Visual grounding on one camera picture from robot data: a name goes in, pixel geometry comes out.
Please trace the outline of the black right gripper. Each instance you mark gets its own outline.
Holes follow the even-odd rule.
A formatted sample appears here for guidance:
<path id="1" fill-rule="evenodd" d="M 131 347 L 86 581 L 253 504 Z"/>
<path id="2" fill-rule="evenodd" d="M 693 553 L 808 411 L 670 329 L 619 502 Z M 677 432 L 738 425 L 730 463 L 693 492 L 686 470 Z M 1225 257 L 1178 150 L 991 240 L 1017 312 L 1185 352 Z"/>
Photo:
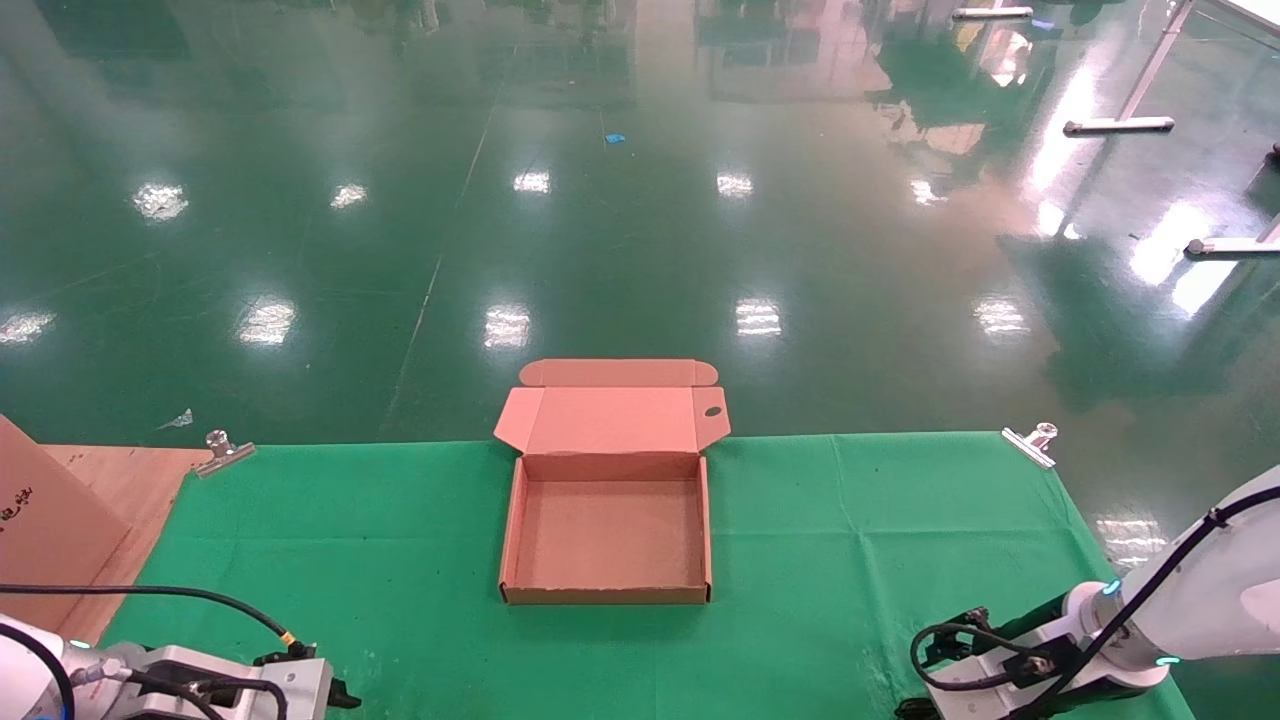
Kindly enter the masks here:
<path id="1" fill-rule="evenodd" d="M 1051 719 L 1142 696 L 1169 675 L 1155 657 L 1116 664 L 1093 639 L 1119 614 L 1116 593 L 1064 593 L 995 626 L 984 607 L 927 626 L 909 656 L 925 696 L 902 719 Z"/>

